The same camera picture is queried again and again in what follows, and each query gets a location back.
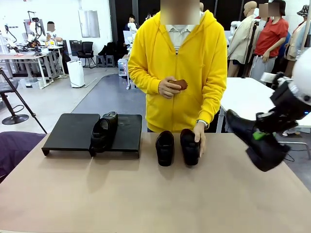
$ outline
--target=purple cloth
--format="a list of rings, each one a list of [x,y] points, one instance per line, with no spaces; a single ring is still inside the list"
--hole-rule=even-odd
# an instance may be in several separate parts
[[[25,132],[0,133],[0,183],[45,136]]]

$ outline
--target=black hat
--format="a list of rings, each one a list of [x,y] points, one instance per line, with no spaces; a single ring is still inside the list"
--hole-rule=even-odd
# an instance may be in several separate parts
[[[286,16],[286,14],[285,14],[286,2],[283,0],[273,0],[273,2],[279,3],[281,16]]]
[[[302,10],[298,11],[297,14],[299,16],[302,16],[302,17],[308,17],[308,12],[309,12],[309,6],[308,5],[304,5],[302,7]]]

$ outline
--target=yellow hoodie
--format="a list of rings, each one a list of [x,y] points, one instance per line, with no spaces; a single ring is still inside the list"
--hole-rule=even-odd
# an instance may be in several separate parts
[[[160,13],[139,28],[128,63],[129,75],[146,93],[146,120],[154,132],[193,129],[197,120],[208,124],[220,109],[226,89],[227,43],[224,28],[205,12],[178,54]],[[161,80],[174,76],[188,88],[168,100],[161,96]]]

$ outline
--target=wristwatch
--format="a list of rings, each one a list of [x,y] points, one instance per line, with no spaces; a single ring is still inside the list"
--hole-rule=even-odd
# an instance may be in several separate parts
[[[203,121],[203,120],[197,120],[196,123],[198,123],[198,122],[204,123],[204,124],[205,124],[204,130],[208,130],[209,125],[208,125],[205,121]]]

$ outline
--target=hood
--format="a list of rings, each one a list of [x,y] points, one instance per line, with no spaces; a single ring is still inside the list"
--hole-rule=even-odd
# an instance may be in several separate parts
[[[161,25],[161,12],[158,12],[154,17],[152,17],[150,20],[153,20],[155,24],[159,27]],[[203,28],[207,28],[212,23],[216,22],[216,19],[214,18],[214,15],[209,11],[206,10],[204,16],[200,20],[200,25],[198,27],[195,27],[194,31],[202,30]]]

